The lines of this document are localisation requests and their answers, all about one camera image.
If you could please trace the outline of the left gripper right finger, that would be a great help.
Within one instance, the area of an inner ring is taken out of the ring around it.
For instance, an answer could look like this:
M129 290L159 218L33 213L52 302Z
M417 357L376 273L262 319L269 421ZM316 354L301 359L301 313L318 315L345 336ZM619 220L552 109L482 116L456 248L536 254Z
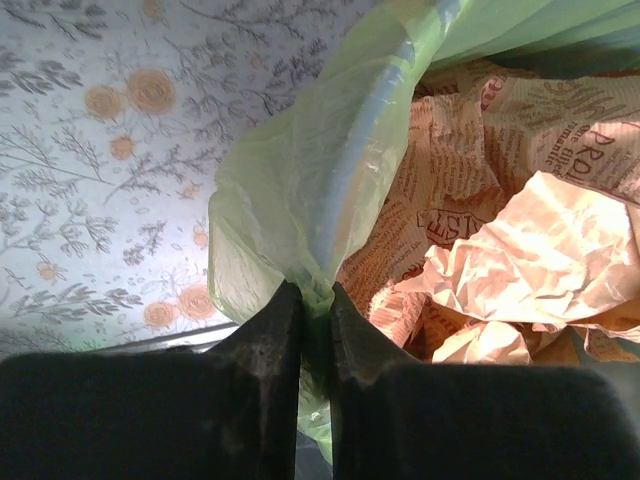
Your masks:
M639 437L612 385L582 368L428 364L335 285L338 479L635 479Z

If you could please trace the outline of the green plastic trash bag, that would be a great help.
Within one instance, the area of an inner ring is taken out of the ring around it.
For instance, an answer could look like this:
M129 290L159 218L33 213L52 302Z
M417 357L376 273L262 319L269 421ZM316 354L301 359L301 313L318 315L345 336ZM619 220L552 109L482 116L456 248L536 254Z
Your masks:
M635 1L463 2L425 72L487 56L556 78L639 63ZM247 133L216 172L208 286L214 305L235 322L253 317L290 281L301 290L312 332L326 325L335 279L325 275L312 244L323 231L328 178L344 150L340 130L364 97L356 63L344 40L294 104Z

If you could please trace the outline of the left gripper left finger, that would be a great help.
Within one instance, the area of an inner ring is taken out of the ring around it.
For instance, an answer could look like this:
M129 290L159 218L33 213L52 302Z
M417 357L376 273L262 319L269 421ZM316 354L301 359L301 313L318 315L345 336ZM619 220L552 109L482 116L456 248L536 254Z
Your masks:
M28 354L1 364L5 479L290 479L303 305L283 283L202 353Z

